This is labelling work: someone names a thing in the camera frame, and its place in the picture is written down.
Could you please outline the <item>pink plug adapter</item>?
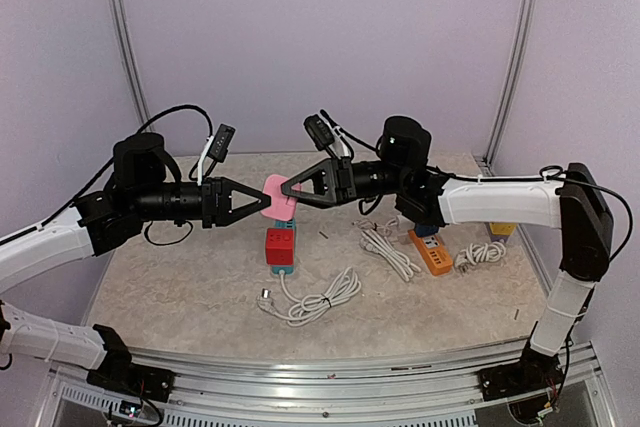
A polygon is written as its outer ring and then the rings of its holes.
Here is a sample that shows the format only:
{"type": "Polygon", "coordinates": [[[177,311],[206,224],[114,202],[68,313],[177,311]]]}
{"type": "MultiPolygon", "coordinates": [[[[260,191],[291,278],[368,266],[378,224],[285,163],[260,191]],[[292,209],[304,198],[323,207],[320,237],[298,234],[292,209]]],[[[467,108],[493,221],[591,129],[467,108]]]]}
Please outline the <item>pink plug adapter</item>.
{"type": "Polygon", "coordinates": [[[294,218],[297,199],[286,196],[281,191],[281,186],[286,180],[285,176],[278,174],[266,178],[262,193],[270,197],[271,204],[261,211],[264,217],[276,221],[290,221],[294,218]]]}

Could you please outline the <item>red cube socket adapter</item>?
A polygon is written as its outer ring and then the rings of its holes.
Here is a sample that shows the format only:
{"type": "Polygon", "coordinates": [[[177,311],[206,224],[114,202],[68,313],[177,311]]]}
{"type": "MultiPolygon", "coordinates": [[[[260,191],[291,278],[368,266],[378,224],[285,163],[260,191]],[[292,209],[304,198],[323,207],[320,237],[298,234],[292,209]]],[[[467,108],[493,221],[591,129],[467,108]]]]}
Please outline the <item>red cube socket adapter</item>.
{"type": "Polygon", "coordinates": [[[286,228],[269,228],[266,231],[265,258],[269,265],[294,264],[295,231],[286,228]]]}

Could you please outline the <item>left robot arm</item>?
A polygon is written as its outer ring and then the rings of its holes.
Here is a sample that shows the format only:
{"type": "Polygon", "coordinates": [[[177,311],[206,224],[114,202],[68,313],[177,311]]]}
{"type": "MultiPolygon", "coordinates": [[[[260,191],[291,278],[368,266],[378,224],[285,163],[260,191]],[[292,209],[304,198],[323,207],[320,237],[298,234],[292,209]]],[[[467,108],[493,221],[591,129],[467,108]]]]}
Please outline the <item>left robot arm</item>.
{"type": "MultiPolygon", "coordinates": [[[[73,201],[50,223],[2,239],[2,290],[115,250],[140,235],[147,222],[226,227],[271,204],[268,195],[225,177],[183,180],[157,133],[118,142],[113,168],[104,190],[73,201]]],[[[121,392],[140,381],[139,368],[114,329],[65,324],[8,303],[1,305],[1,351],[83,368],[90,383],[121,392]]]]}

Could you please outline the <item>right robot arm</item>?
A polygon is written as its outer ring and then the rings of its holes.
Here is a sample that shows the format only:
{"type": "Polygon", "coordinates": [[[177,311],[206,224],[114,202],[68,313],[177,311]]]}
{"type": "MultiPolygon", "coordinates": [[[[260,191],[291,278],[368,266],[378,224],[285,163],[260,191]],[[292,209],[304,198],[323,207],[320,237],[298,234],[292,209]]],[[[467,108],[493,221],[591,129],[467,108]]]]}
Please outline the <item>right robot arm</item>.
{"type": "Polygon", "coordinates": [[[332,156],[286,180],[288,197],[320,209],[393,194],[407,219],[429,226],[500,222],[559,229],[563,253],[520,358],[478,374],[485,400],[561,383],[558,354],[612,260],[613,216],[589,169],[572,163],[536,177],[460,177],[428,165],[431,135],[405,116],[386,119],[377,160],[332,156]]]}

